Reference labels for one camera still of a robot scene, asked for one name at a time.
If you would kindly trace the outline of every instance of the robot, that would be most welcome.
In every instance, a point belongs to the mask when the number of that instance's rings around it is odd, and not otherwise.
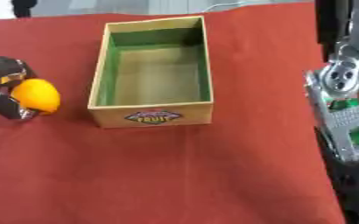
[[[306,74],[315,128],[341,209],[359,224],[359,0],[316,1],[327,65]]]

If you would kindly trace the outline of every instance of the box label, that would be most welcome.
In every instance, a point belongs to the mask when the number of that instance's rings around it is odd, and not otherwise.
[[[182,115],[163,110],[163,111],[137,112],[133,115],[126,116],[125,119],[138,123],[158,125],[161,123],[170,122],[180,117],[182,117]]]

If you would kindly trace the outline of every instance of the orange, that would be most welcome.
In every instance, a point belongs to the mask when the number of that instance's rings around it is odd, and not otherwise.
[[[48,81],[42,79],[24,80],[13,88],[11,96],[20,102],[20,105],[51,114],[60,106],[60,94]]]

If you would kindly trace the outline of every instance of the fruit box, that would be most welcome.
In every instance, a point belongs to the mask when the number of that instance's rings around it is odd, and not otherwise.
[[[210,123],[203,17],[106,24],[88,109],[103,128]]]

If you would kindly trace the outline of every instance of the red surface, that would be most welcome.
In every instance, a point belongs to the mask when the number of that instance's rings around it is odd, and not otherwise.
[[[322,66],[309,3],[206,15],[211,125],[98,129],[88,91],[106,22],[0,21],[0,55],[62,93],[59,113],[0,117],[0,224],[340,224],[303,74]]]

